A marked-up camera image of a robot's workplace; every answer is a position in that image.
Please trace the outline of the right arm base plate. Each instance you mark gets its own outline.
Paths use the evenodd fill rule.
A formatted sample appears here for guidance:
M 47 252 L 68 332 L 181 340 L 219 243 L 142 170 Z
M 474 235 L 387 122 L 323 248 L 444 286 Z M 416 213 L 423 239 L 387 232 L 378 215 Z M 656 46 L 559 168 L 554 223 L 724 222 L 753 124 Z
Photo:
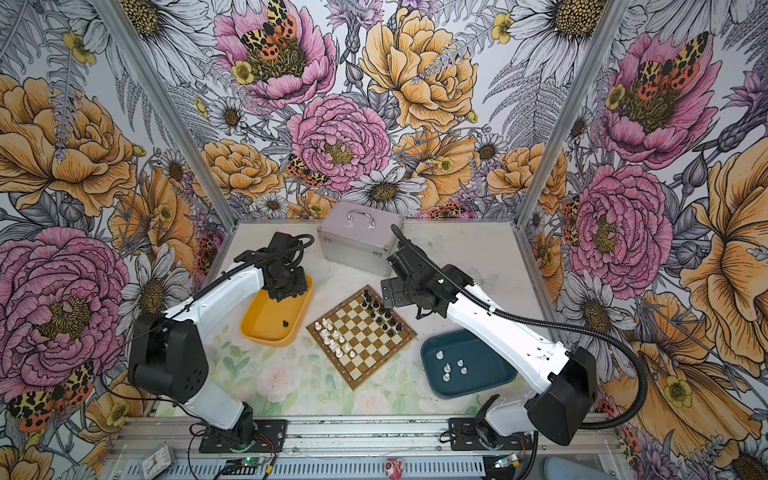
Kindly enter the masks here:
M 516 433 L 503 437 L 485 420 L 469 417 L 448 419 L 448 442 L 452 451 L 530 451 L 532 437 Z

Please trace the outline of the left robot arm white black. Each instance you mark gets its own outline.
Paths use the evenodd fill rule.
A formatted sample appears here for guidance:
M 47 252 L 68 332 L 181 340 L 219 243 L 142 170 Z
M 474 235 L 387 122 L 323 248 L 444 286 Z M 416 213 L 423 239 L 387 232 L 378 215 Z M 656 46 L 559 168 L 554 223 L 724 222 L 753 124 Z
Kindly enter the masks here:
M 251 296 L 265 292 L 281 302 L 306 293 L 301 261 L 314 241 L 311 234 L 277 232 L 268 246 L 242 252 L 180 304 L 137 318 L 129 346 L 129 383 L 177 404 L 227 447 L 250 447 L 257 438 L 253 410 L 211 379 L 203 339 Z

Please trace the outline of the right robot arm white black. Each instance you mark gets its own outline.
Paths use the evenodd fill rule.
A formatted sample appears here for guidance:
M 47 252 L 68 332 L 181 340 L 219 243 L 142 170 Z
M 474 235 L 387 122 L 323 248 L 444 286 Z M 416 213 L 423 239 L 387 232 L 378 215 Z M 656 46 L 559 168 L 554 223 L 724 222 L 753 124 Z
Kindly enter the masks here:
M 387 258 L 395 274 L 381 282 L 386 307 L 415 305 L 456 323 L 482 340 L 530 386 L 522 396 L 491 399 L 476 421 L 477 436 L 495 447 L 518 432 L 539 433 L 568 446 L 596 398 L 595 359 L 502 317 L 473 279 L 453 265 L 436 266 L 418 248 Z

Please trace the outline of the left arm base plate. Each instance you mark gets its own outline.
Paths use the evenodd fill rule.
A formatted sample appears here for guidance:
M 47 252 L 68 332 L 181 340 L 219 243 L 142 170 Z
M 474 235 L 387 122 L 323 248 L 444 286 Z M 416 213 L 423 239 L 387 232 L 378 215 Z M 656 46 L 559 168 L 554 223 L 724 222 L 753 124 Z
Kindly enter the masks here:
M 280 453 L 287 436 L 288 421 L 254 420 L 244 430 L 209 428 L 202 437 L 199 451 L 204 454 Z

